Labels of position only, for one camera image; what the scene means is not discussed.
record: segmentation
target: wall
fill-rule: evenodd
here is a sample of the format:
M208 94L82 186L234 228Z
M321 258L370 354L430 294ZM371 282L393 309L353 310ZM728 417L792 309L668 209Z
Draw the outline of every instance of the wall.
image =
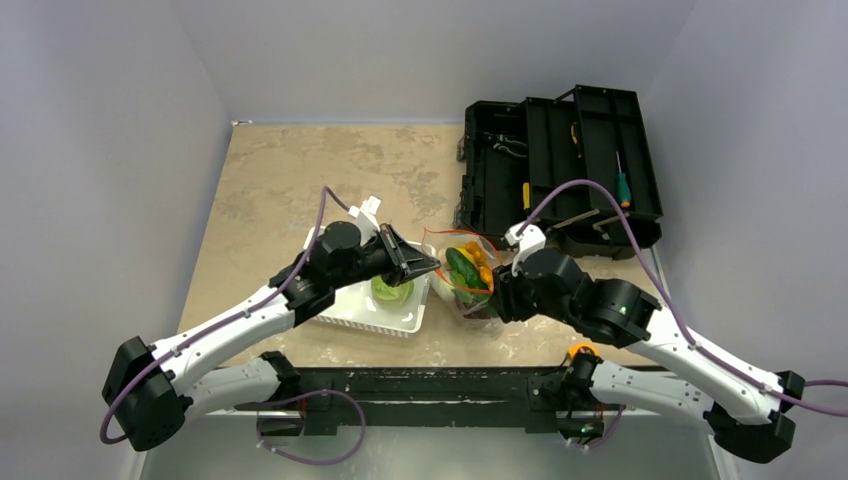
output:
M228 138L165 0L0 6L0 465L114 479L115 348L172 334Z
M847 22L840 0L700 0L643 101L672 295L718 343L807 379L848 377ZM792 450L743 478L844 478L848 422L790 416Z
M457 122L575 83L644 92L695 0L173 0L233 118Z

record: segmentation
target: beige marbled table surface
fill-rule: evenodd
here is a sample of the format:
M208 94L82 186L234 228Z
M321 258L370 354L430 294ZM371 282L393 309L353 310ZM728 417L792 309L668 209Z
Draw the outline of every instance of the beige marbled table surface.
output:
M418 241L424 227L451 225L465 165L456 161L460 125L236 126L189 288L180 331L243 301L289 265L315 222L322 185L359 205L383 200L378 220ZM324 223L345 219L331 201ZM656 295L634 260L578 260L594 278L618 277ZM423 324L409 339L306 322L236 356L241 363L281 349L296 366L556 365L581 341L545 317L484 332L455 320L431 292ZM616 363L651 363L612 347Z

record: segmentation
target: plastic bag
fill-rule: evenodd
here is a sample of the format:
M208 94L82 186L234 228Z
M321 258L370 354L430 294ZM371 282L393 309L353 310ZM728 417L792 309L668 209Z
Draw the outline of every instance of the plastic bag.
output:
M442 266L431 273L433 290L463 321L497 320L489 305L494 287L492 271L503 265L497 249L484 237L465 230L424 230L422 245L436 250Z

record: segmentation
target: toolbox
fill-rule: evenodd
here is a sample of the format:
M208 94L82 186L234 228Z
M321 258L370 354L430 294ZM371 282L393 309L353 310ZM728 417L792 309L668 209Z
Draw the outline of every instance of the toolbox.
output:
M585 178L616 195L619 174L629 186L624 210L640 247L662 236L662 205L635 92L577 85L555 99L476 102L465 111L457 155L466 173L454 224L498 248L508 246L504 232L557 186ZM561 193L537 224L575 257L634 255L613 208L588 187Z

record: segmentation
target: robotic hand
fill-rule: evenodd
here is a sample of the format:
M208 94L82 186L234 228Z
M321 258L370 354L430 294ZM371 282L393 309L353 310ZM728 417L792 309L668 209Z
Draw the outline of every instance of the robotic hand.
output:
M437 259L411 247L391 226L377 224L378 206L379 200L372 197L362 208L351 208L354 222L328 225L308 261L301 253L296 265L219 316L150 345L138 337L124 342L102 392L110 415L101 437L112 443L120 440L105 435L114 414L133 448L144 451L165 442L192 418L307 390L310 385L280 352L241 366L219 365L319 314L333 304L338 288L378 275L396 286L437 269ZM804 379L793 372L761 370L694 332L681 331L669 309L661 308L655 298L623 280L592 280L573 259L544 248L545 236L537 227L521 227L512 227L506 235L518 249L513 263L494 271L491 302L504 322L543 314L594 342L630 350L676 375L630 370L578 353L564 374L533 376L541 382L540 395L555 399L553 403L567 398L572 404L578 397L574 403L644 408L700 428L724 449L755 462L771 461L791 446L795 425L784 415L791 404L769 395L769 390L800 399ZM295 278L289 278L300 266ZM687 335L725 364L746 372L763 390L705 357Z

